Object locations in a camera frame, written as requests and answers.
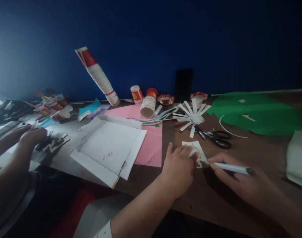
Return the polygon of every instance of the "blue paper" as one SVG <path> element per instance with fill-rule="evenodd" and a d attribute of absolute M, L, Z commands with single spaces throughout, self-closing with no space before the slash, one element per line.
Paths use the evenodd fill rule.
<path fill-rule="evenodd" d="M 95 111 L 97 108 L 101 106 L 101 103 L 98 99 L 95 99 L 95 101 L 92 104 L 87 105 L 86 107 L 79 109 L 79 115 L 82 115 L 87 110 L 90 110 L 91 112 Z"/>
<path fill-rule="evenodd" d="M 49 127 L 49 126 L 51 126 L 51 125 L 54 125 L 54 124 L 56 124 L 56 123 L 59 123 L 59 122 L 53 121 L 50 117 L 47 118 L 47 119 L 44 119 L 44 121 L 45 121 L 45 122 L 40 122 L 40 123 L 42 123 L 42 124 L 40 125 L 40 127 L 47 128 L 47 127 Z"/>

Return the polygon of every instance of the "pink paper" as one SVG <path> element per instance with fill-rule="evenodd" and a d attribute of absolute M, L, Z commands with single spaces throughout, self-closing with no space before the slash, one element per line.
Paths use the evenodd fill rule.
<path fill-rule="evenodd" d="M 150 118 L 142 117 L 140 114 L 141 104 L 120 107 L 112 110 L 107 110 L 105 115 L 115 117 L 134 117 L 141 120 Z M 159 127 L 143 126 L 142 129 L 147 130 L 138 156 L 135 160 L 136 164 L 148 165 L 154 167 L 162 166 L 162 124 Z"/>

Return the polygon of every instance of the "black scissors handle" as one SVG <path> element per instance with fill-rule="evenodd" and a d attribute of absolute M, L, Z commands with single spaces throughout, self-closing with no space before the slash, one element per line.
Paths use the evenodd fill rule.
<path fill-rule="evenodd" d="M 222 148 L 222 149 L 231 148 L 231 143 L 229 141 L 223 140 L 222 138 L 219 138 L 219 137 L 210 137 L 210 139 L 219 148 Z"/>
<path fill-rule="evenodd" d="M 231 134 L 226 131 L 213 131 L 212 134 L 221 139 L 231 139 Z"/>

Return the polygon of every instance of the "stack of paper cups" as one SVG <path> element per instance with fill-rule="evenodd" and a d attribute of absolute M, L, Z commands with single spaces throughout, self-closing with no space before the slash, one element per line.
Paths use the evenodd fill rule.
<path fill-rule="evenodd" d="M 112 88 L 111 83 L 109 82 L 102 68 L 95 61 L 94 57 L 89 53 L 87 47 L 79 48 L 75 50 L 75 52 L 82 61 L 89 75 L 106 96 L 108 102 L 112 106 L 117 106 L 120 103 L 117 94 Z"/>
<path fill-rule="evenodd" d="M 144 117 L 150 118 L 154 115 L 156 98 L 158 91 L 155 88 L 149 88 L 147 90 L 147 96 L 143 99 L 140 114 Z"/>
<path fill-rule="evenodd" d="M 138 85 L 134 85 L 130 88 L 131 94 L 133 96 L 133 100 L 135 104 L 142 103 L 143 101 L 143 94 L 141 92 L 141 89 Z"/>

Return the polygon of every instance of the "scissors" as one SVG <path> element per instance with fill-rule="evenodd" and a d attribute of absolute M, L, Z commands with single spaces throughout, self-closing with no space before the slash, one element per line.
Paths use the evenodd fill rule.
<path fill-rule="evenodd" d="M 211 139 L 211 141 L 217 145 L 218 147 L 222 149 L 230 149 L 231 148 L 231 143 L 229 141 L 226 141 L 225 139 L 231 139 L 231 134 L 229 134 L 226 131 L 213 131 L 213 132 L 203 132 L 195 123 L 188 118 L 191 123 L 194 125 L 195 130 L 200 134 L 200 136 L 204 139 L 207 140 L 207 137 Z"/>

